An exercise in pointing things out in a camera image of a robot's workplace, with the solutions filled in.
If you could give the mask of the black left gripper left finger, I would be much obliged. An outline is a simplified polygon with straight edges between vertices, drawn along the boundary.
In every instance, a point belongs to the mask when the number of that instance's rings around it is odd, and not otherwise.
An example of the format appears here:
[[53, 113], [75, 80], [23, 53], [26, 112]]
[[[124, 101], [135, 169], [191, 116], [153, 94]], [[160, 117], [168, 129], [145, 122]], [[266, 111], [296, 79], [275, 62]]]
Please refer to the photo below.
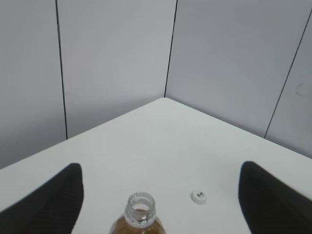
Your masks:
[[2, 234], [70, 234], [84, 200], [82, 168], [71, 163], [1, 211]]

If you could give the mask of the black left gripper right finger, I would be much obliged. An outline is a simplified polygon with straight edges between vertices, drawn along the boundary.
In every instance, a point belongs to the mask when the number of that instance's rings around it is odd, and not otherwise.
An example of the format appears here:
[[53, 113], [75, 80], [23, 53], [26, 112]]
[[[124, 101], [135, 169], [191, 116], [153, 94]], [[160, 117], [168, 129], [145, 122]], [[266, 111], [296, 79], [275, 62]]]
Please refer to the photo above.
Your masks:
[[241, 166], [238, 201], [253, 234], [312, 232], [312, 201], [255, 162]]

